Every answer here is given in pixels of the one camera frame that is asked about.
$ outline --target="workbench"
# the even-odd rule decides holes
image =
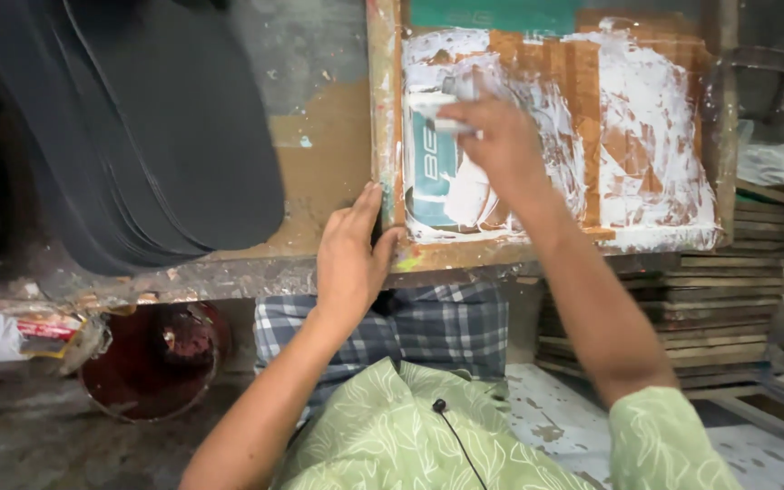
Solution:
[[[736,42],[735,9],[728,14],[733,17],[730,28],[722,30],[723,49]],[[81,311],[315,293],[315,254],[325,222],[333,210],[348,206],[371,177],[366,6],[362,0],[253,0],[235,2],[229,17],[251,54],[270,114],[287,198],[279,231],[250,250],[220,251],[168,270],[135,277],[91,274],[71,260],[44,224],[3,97],[0,139],[14,204],[8,250],[0,256],[0,312]],[[735,88],[725,83],[724,90],[728,95]],[[735,147],[722,158],[735,161]],[[608,257],[608,262],[619,273],[641,272],[674,268],[679,257],[619,255]],[[463,284],[540,274],[533,255],[524,255],[522,261],[505,265],[397,270],[386,286]]]

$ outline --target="person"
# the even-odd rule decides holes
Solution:
[[[493,98],[439,116],[482,132],[459,143],[524,226],[573,350],[610,407],[613,486],[740,488],[649,321],[553,189],[531,117]],[[402,237],[393,228],[370,245],[381,194],[369,183],[329,218],[315,299],[257,302],[259,374],[180,488],[592,488],[507,426],[507,306],[491,285],[398,290],[377,308]]]

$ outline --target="bucket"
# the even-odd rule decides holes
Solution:
[[[157,422],[195,406],[229,352],[229,325],[206,303],[140,306],[111,316],[107,351],[78,371],[104,413],[126,422]]]

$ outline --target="shirt sleeve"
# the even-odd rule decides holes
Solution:
[[[614,488],[742,490],[677,389],[651,386],[620,398],[610,409],[610,433]]]

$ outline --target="plaid lungi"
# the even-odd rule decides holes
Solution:
[[[320,376],[306,420],[348,379],[386,357],[453,371],[474,379],[504,379],[507,302],[495,284],[397,289],[387,314],[370,310]],[[256,300],[255,371],[258,375],[292,339],[310,310],[312,295]]]

